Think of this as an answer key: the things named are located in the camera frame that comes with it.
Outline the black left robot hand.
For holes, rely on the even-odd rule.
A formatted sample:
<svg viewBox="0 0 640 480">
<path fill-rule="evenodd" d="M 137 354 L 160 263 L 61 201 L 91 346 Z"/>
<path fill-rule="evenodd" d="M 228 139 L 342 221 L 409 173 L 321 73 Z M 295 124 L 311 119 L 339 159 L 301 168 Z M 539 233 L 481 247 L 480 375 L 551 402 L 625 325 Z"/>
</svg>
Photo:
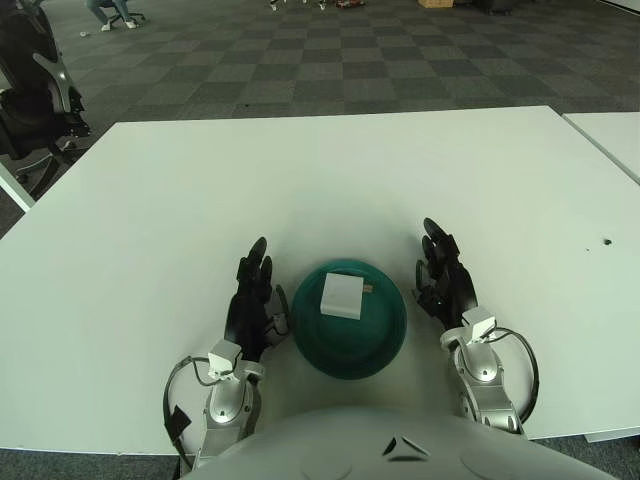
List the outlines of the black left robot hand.
<svg viewBox="0 0 640 480">
<path fill-rule="evenodd" d="M 266 249 L 266 238 L 259 237 L 240 259 L 224 331 L 224 339 L 239 345 L 242 358 L 253 362 L 291 333 L 286 294 L 272 285 L 273 262 Z"/>
</svg>

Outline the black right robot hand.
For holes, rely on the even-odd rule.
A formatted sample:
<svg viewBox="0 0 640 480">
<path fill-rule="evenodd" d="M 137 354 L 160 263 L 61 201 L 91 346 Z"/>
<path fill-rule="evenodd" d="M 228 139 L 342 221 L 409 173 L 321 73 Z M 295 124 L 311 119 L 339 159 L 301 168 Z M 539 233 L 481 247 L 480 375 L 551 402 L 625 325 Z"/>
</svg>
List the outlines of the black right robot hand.
<svg viewBox="0 0 640 480">
<path fill-rule="evenodd" d="M 423 226 L 424 258 L 418 259 L 415 266 L 416 301 L 446 330 L 468 326 L 463 314 L 479 303 L 470 273 L 459 260 L 455 238 L 429 217 L 424 219 Z"/>
</svg>

